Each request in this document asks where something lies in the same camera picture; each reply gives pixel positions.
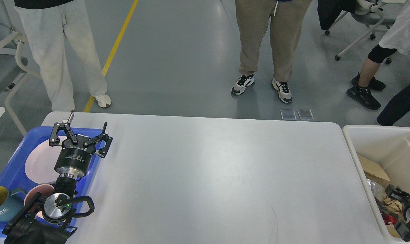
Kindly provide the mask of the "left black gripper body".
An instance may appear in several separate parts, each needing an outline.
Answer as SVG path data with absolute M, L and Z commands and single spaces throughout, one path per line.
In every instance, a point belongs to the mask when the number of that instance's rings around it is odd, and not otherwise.
M 86 176 L 93 153 L 93 145 L 86 148 L 82 144 L 75 146 L 70 142 L 63 142 L 54 170 L 61 177 L 75 180 Z

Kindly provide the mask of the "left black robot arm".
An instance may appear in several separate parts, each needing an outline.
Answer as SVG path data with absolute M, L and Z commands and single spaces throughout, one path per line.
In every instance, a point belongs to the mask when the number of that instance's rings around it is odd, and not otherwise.
M 65 244 L 76 232 L 70 226 L 74 218 L 84 218 L 95 211 L 89 196 L 77 196 L 76 186 L 87 175 L 93 155 L 105 158 L 112 143 L 106 132 L 107 122 L 95 137 L 75 134 L 68 120 L 55 123 L 48 141 L 50 147 L 60 146 L 54 166 L 59 173 L 49 196 L 37 192 L 3 229 L 6 244 Z

